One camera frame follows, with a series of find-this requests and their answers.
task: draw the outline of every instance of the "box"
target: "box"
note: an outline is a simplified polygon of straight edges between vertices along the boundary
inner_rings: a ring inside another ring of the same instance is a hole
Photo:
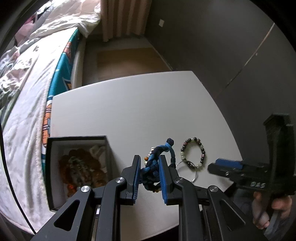
[[[67,185],[63,183],[59,160],[70,150],[82,148],[88,151],[94,145],[105,147],[106,178],[108,182],[119,176],[106,136],[50,137],[47,140],[45,159],[45,187],[49,209],[57,211],[67,201]]]

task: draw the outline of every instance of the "beige curtain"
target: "beige curtain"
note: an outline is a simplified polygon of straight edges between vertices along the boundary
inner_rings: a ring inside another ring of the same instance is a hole
[[[101,0],[103,41],[145,33],[152,0]]]

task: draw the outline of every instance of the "white tabletop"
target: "white tabletop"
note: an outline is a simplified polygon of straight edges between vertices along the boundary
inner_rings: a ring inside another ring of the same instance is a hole
[[[217,158],[241,160],[232,133],[215,102],[191,71],[129,76],[80,87],[53,98],[51,136],[106,135],[121,172],[133,156],[142,159],[150,148],[175,141],[176,162],[188,138],[201,139],[205,165]],[[189,147],[187,157],[197,163],[200,150]],[[193,178],[183,168],[180,176]],[[217,185],[226,190],[230,182],[203,168],[195,185]],[[161,193],[139,186],[134,206],[121,208],[121,238],[138,241],[178,225],[178,207],[166,206]]]

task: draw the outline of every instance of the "blue braided bracelet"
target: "blue braided bracelet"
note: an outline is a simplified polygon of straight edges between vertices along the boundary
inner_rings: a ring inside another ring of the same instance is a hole
[[[160,191],[160,179],[159,179],[159,165],[158,159],[162,152],[170,152],[170,167],[176,168],[175,152],[172,148],[174,141],[168,138],[164,145],[151,148],[149,157],[145,157],[145,167],[140,172],[140,182],[148,191],[158,192]]]

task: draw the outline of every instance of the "light switch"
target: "light switch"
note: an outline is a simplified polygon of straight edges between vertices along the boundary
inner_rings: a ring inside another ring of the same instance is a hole
[[[160,27],[163,27],[163,24],[164,24],[164,21],[163,21],[162,19],[160,19],[158,25],[159,25]]]

